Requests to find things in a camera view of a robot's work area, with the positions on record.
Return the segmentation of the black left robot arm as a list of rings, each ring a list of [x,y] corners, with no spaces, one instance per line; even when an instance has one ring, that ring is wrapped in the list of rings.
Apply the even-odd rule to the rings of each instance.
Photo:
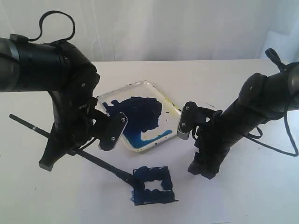
[[[22,35],[0,40],[1,92],[46,91],[52,99],[54,123],[39,161],[47,171],[90,140],[99,79],[95,66],[69,42],[36,44]]]

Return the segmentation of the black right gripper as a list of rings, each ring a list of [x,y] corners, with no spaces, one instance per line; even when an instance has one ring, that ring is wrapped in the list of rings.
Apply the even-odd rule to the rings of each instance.
[[[232,132],[228,122],[231,118],[229,109],[197,109],[194,126],[198,129],[192,133],[197,135],[194,145],[199,151],[188,167],[189,173],[201,174],[207,179],[213,179],[218,174],[220,165],[232,146]]]

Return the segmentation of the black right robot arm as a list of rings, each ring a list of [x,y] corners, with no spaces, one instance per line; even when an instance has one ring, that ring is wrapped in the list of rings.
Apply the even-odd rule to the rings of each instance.
[[[198,126],[195,146],[199,149],[188,171],[212,179],[230,148],[260,124],[281,119],[299,108],[299,68],[272,76],[255,73],[242,86],[238,98],[225,110],[214,111],[187,102],[193,124]]]

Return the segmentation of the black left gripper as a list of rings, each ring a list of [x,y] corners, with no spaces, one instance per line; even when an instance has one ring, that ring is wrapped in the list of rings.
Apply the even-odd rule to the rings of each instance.
[[[88,141],[103,135],[103,113],[95,108],[73,109],[53,103],[54,123],[39,167],[52,171],[65,154],[74,155]]]

